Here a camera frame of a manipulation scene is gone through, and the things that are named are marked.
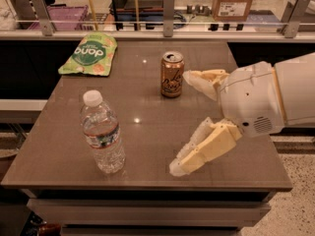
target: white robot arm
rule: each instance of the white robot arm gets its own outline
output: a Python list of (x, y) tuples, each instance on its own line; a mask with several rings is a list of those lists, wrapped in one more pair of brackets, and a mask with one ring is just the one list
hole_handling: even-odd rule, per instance
[(242, 136), (315, 123), (315, 53), (236, 69), (188, 71), (185, 81), (220, 105), (224, 119), (207, 118), (170, 163), (174, 176), (190, 174), (236, 146)]

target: snack bag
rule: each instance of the snack bag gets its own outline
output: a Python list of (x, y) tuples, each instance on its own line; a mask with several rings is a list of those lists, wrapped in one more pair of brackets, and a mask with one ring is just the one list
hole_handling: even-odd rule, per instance
[(115, 38), (101, 32), (92, 32), (81, 40), (58, 72), (60, 75), (81, 73), (108, 76), (116, 47)]

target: plastic bottle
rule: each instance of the plastic bottle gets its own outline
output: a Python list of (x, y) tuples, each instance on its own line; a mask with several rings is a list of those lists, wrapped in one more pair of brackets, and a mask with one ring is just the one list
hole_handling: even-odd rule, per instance
[(87, 91), (83, 100), (81, 122), (96, 164), (106, 174), (115, 173), (125, 163), (117, 116), (98, 90)]

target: soda can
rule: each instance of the soda can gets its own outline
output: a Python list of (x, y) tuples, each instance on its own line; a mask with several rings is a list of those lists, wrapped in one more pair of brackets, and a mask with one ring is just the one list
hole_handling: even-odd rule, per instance
[(181, 93), (184, 73), (184, 58), (178, 51), (167, 51), (160, 62), (160, 93), (177, 97)]

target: table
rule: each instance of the table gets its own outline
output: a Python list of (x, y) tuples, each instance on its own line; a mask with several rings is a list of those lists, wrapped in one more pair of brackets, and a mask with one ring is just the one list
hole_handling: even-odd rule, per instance
[[(108, 78), (61, 78), (2, 185), (24, 190), (28, 207), (63, 224), (63, 235), (87, 226), (98, 235), (108, 230), (104, 225), (200, 230), (257, 223), (270, 210), (268, 200), (292, 188), (268, 136), (241, 139), (189, 176), (169, 174), (169, 163), (198, 125), (222, 116), (216, 102), (186, 83), (177, 98), (160, 94), (159, 63), (168, 50), (184, 55), (185, 70), (236, 68), (224, 42), (118, 41)], [(111, 176), (96, 167), (80, 126), (89, 89), (101, 91), (120, 121), (126, 165)]]

